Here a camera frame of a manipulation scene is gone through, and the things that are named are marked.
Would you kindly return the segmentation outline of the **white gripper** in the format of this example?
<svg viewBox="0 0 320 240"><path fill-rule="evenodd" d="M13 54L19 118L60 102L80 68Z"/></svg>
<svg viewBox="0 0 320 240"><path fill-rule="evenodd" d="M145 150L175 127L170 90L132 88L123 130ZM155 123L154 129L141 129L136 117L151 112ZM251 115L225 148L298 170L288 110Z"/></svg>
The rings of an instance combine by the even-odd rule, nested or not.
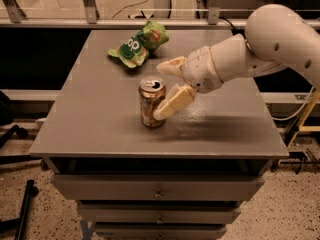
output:
<svg viewBox="0 0 320 240"><path fill-rule="evenodd" d="M191 52L186 60L184 56L179 56L162 62L156 69L162 74L184 77L184 80L192 86L175 84L170 89L166 98L153 112L153 117L159 121L169 118L191 104L197 92L206 94L223 85L214 66L211 48L208 46Z"/></svg>

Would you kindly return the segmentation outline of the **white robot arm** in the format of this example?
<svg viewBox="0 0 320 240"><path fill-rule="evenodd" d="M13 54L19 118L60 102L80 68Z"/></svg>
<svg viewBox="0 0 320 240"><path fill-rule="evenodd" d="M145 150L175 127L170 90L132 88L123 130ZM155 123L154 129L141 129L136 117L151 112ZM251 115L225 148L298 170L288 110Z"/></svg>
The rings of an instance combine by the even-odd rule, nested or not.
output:
<svg viewBox="0 0 320 240"><path fill-rule="evenodd" d="M258 77L285 68L320 89L320 34L285 6L262 6L247 19L243 35L157 65L160 73L179 77L185 84L174 85L153 116L164 120L192 103L197 94L219 89L235 78Z"/></svg>

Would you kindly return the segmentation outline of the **yellow robot base frame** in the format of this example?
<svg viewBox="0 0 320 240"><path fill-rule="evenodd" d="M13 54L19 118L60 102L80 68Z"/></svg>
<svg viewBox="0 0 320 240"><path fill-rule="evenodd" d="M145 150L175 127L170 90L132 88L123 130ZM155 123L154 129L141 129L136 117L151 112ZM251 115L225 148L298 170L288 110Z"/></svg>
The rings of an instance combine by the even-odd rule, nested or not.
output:
<svg viewBox="0 0 320 240"><path fill-rule="evenodd" d="M306 125L306 121L311 115L317 102L320 100L320 92L311 90L306 96L300 110L297 111L297 117L287 127L284 134L284 143L287 148L290 148L296 137L301 133L316 133L320 132L320 126ZM319 161L315 158L310 158L304 151L291 151L289 157L284 159L285 164L298 164L299 167L295 173L298 174L305 164L318 165Z"/></svg>

